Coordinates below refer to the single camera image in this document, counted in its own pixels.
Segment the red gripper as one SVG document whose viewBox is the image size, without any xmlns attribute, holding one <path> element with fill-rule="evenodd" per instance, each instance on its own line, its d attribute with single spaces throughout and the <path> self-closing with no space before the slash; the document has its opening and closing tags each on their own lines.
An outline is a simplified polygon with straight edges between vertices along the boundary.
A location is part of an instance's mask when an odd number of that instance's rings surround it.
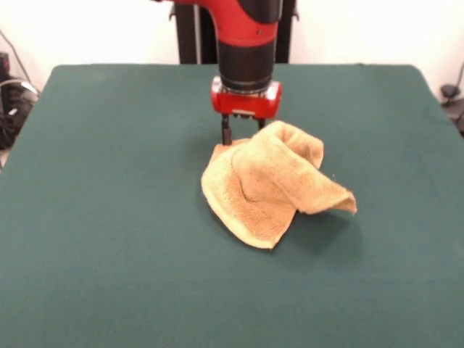
<svg viewBox="0 0 464 348">
<path fill-rule="evenodd" d="M 255 118 L 258 130 L 265 127 L 265 119 L 273 119 L 279 111 L 283 86 L 271 83 L 261 94 L 234 94 L 224 88 L 222 83 L 211 84 L 213 109 L 222 114 L 222 145 L 232 143 L 229 115 L 245 115 Z"/>
</svg>

